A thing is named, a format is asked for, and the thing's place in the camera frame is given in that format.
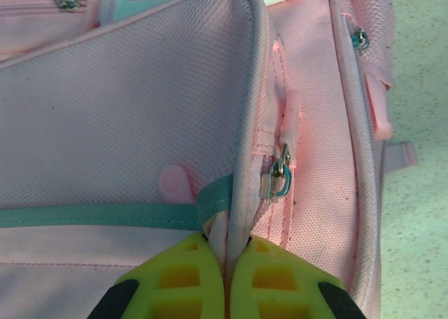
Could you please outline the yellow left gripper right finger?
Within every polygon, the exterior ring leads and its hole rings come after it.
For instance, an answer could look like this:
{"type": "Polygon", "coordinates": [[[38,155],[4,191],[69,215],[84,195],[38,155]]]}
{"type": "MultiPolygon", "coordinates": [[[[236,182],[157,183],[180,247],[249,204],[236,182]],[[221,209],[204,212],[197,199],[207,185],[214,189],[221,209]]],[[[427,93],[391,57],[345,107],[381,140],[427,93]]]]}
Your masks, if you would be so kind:
{"type": "Polygon", "coordinates": [[[365,315],[338,278],[251,236],[234,270],[230,317],[356,319],[365,315]]]}

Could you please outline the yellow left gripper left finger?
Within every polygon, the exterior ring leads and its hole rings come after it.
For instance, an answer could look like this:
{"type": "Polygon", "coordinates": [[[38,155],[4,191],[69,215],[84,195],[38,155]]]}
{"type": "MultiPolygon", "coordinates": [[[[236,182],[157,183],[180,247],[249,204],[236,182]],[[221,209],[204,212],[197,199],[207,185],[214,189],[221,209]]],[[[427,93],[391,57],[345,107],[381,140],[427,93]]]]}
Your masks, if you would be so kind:
{"type": "Polygon", "coordinates": [[[122,275],[92,318],[225,317],[223,279],[204,234],[193,234],[122,275]]]}

